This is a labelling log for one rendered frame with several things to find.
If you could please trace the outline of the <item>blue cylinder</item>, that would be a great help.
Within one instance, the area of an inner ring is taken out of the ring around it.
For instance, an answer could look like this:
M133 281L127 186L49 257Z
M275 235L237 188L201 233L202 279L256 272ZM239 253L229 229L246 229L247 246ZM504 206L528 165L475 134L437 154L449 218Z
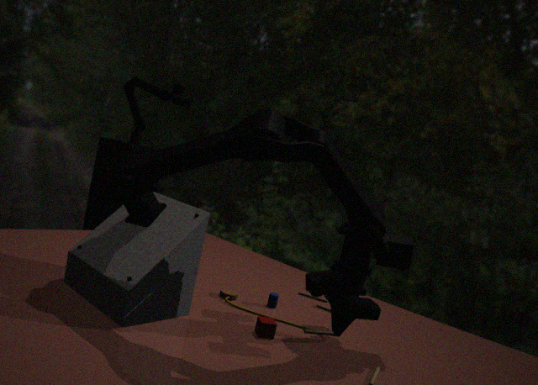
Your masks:
M277 307L278 299L279 295L277 293L270 293L267 307L275 309Z

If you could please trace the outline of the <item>red wooden block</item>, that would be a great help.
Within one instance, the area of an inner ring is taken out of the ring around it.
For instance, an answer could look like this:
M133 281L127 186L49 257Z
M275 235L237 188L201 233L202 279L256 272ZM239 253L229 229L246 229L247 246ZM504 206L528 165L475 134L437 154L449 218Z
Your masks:
M274 318L257 317L254 331L258 338L273 340L276 329L277 323Z

